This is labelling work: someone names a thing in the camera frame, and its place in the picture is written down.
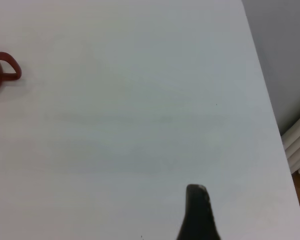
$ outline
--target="white radiator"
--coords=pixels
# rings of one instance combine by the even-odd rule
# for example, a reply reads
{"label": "white radiator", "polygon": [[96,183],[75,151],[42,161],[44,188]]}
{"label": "white radiator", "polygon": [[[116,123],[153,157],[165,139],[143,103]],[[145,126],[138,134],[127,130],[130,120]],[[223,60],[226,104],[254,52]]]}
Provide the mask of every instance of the white radiator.
{"label": "white radiator", "polygon": [[290,171],[300,174],[300,119],[281,137]]}

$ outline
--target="table surface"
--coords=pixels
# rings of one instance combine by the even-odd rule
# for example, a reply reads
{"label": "table surface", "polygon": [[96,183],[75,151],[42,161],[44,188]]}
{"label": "table surface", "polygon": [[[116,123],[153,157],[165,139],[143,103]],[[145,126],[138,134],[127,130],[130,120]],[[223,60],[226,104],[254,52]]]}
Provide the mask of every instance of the table surface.
{"label": "table surface", "polygon": [[175,239],[191,183],[222,239],[300,240],[241,1],[1,0],[0,51],[0,240]]}

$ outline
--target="gray wall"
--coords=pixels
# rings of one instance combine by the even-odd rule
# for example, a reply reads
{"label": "gray wall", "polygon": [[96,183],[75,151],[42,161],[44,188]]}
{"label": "gray wall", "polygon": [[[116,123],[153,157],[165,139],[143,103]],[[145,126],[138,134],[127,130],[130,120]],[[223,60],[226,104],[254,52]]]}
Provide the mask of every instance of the gray wall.
{"label": "gray wall", "polygon": [[300,0],[242,0],[283,134],[300,118]]}

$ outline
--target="black object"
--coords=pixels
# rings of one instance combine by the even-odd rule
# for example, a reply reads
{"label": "black object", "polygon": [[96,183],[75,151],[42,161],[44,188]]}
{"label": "black object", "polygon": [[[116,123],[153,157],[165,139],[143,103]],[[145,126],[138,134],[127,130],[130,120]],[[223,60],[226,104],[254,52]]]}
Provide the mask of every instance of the black object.
{"label": "black object", "polygon": [[189,184],[186,187],[185,215],[176,240],[221,240],[209,194],[202,185]]}

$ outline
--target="mug handle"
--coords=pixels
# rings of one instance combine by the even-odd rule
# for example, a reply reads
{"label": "mug handle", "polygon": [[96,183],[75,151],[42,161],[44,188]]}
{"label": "mug handle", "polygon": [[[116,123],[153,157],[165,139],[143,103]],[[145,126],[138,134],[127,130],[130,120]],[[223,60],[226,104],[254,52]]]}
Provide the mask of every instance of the mug handle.
{"label": "mug handle", "polygon": [[7,62],[15,70],[15,73],[3,73],[2,81],[15,81],[21,78],[21,68],[10,54],[0,51],[0,60]]}

